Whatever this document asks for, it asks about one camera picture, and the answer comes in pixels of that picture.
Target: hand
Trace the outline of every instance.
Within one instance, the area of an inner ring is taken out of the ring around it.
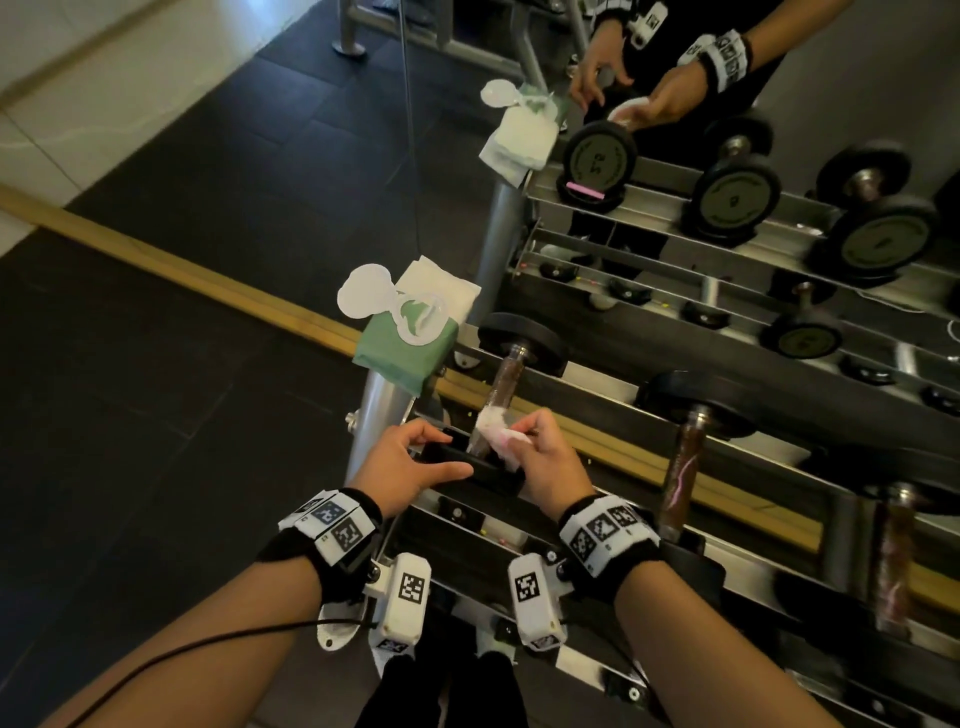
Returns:
[[[611,121],[625,122],[628,132],[672,124],[707,98],[707,71],[697,61],[678,65],[663,74],[650,94],[650,103],[618,111]]]
[[[407,448],[424,443],[448,443],[444,435],[424,420],[413,420],[399,427],[388,427],[367,455],[349,487],[366,493],[380,506],[383,518],[399,514],[427,488],[473,475],[470,463],[415,462]]]
[[[547,516],[559,521],[575,502],[596,493],[584,464],[560,432],[548,409],[539,409],[518,420],[510,429],[523,432],[533,445],[511,440],[510,450],[527,476],[533,501]]]
[[[593,34],[584,59],[573,74],[570,98],[584,111],[591,101],[596,101],[600,106],[607,103],[603,91],[597,85],[597,73],[604,66],[613,69],[621,84],[631,85],[634,82],[623,67],[623,26],[619,20],[605,20],[600,24]]]

